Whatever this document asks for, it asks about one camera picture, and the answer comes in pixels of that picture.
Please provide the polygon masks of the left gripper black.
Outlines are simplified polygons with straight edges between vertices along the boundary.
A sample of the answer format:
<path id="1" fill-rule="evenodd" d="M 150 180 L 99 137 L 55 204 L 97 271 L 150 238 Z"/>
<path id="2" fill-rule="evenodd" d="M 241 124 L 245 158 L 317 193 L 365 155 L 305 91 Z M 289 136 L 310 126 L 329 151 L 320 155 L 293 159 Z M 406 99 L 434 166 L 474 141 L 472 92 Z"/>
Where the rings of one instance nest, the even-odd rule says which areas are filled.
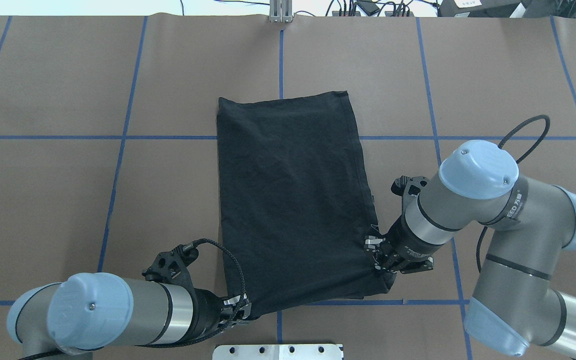
<path id="1" fill-rule="evenodd" d="M 220 297 L 195 287 L 188 267 L 199 257 L 201 244 L 190 242 L 162 251 L 142 271 L 144 280 L 159 284 L 167 296 L 166 322 L 151 346 L 192 346 L 252 320 L 252 302 L 246 291 L 242 267 L 222 244 L 211 243 L 235 265 L 239 294 Z"/>

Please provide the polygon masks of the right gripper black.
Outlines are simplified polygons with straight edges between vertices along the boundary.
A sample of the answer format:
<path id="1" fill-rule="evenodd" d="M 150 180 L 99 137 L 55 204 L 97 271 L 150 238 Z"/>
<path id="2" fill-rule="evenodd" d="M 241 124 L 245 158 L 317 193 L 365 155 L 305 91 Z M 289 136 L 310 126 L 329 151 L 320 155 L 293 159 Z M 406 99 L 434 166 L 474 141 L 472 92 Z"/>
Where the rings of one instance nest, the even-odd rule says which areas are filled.
<path id="1" fill-rule="evenodd" d="M 364 242 L 364 254 L 371 260 L 376 271 L 413 274 L 435 268 L 435 246 L 418 238 L 405 219 L 407 208 L 409 205 L 416 205 L 418 195 L 428 180 L 423 176 L 402 175 L 391 185 L 391 192 L 401 198 L 401 214 L 385 235 L 367 235 Z"/>

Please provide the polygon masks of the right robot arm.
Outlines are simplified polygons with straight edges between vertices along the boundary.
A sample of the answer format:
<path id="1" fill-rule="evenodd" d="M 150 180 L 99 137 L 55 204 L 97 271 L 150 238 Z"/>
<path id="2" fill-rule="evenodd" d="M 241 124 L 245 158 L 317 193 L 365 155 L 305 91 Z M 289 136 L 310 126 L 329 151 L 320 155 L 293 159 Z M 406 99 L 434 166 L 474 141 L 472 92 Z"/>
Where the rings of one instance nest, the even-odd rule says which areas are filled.
<path id="1" fill-rule="evenodd" d="M 522 175 L 509 152 L 464 142 L 433 178 L 403 177 L 392 190 L 402 214 L 365 238 L 381 273 L 425 271 L 434 253 L 470 223 L 493 230 L 466 311 L 466 332 L 512 357 L 530 345 L 576 360 L 576 297 L 551 289 L 562 251 L 576 250 L 576 194 Z"/>

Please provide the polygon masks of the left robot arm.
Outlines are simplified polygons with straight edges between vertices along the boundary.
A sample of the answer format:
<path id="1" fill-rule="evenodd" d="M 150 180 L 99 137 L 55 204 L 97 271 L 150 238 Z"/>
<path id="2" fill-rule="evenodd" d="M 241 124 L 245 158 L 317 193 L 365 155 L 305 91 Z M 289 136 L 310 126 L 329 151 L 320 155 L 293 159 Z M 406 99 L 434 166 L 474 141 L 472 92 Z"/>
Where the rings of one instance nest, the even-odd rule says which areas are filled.
<path id="1" fill-rule="evenodd" d="M 231 259 L 238 294 L 219 297 L 195 287 L 188 267 L 203 244 L 215 246 Z M 158 253 L 141 275 L 142 280 L 137 280 L 82 272 L 30 289 L 10 307 L 7 333 L 22 346 L 25 360 L 91 360 L 94 351 L 110 346 L 192 346 L 250 319 L 242 267 L 229 250 L 211 239 Z"/>

